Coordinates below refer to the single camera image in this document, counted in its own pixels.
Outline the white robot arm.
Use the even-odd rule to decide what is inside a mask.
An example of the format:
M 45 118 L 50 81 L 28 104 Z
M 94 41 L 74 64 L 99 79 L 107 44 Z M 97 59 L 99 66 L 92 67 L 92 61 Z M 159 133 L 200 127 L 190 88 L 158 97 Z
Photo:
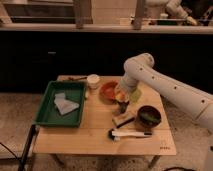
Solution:
M 143 82 L 210 131 L 203 171 L 213 171 L 213 95 L 157 72 L 154 63 L 149 53 L 128 58 L 118 89 L 130 95 Z

